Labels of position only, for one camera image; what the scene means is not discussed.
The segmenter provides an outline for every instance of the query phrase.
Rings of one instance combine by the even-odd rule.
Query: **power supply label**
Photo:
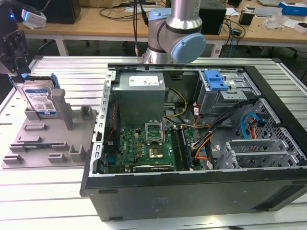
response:
[[[35,111],[45,114],[56,111],[53,102],[48,99],[47,90],[25,90],[24,92]]]
[[[158,86],[158,76],[131,76],[129,86]]]

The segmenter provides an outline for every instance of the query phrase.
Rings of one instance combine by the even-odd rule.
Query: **hard drive label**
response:
[[[46,113],[56,111],[53,102],[48,99],[47,90],[25,90],[25,93],[35,111]]]

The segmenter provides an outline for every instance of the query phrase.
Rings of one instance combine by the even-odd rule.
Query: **aluminum extrusion table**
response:
[[[77,109],[99,109],[108,63],[139,63],[136,57],[41,57],[32,75],[57,75],[66,101]],[[307,130],[307,88],[282,64],[271,59],[201,58],[195,63],[254,65]],[[1,156],[24,119],[25,101],[13,89],[0,106]],[[0,170],[0,229],[244,229],[305,230],[307,195],[277,212],[101,222],[90,199],[79,195],[82,168]]]

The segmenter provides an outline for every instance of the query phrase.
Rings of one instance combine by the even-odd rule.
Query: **yellow wire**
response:
[[[186,101],[186,99],[184,99],[184,97],[181,95],[181,93],[179,93],[177,90],[175,90],[174,88],[170,88],[171,90],[173,90],[173,91],[175,91],[181,98],[182,98],[182,100],[184,101],[184,109],[183,109],[183,111],[181,112],[181,113],[179,113],[179,114],[174,114],[174,115],[165,115],[165,116],[163,116],[163,117],[177,117],[177,116],[180,116],[180,115],[182,115],[182,114],[184,114],[185,112],[186,112],[186,110],[187,110],[187,108],[188,108],[188,106],[187,106],[187,101]]]

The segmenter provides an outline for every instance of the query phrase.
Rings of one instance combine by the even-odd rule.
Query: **black box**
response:
[[[48,0],[18,0],[19,2],[32,6],[37,10],[44,8]],[[13,13],[18,22],[22,22],[22,10],[13,7]],[[74,24],[81,12],[79,0],[51,0],[46,11],[43,13],[47,23]]]
[[[254,16],[255,16],[254,13],[242,12],[239,18],[239,23],[241,25],[250,25]]]
[[[219,35],[226,8],[218,0],[201,0],[199,16],[202,19],[201,33],[203,35]]]

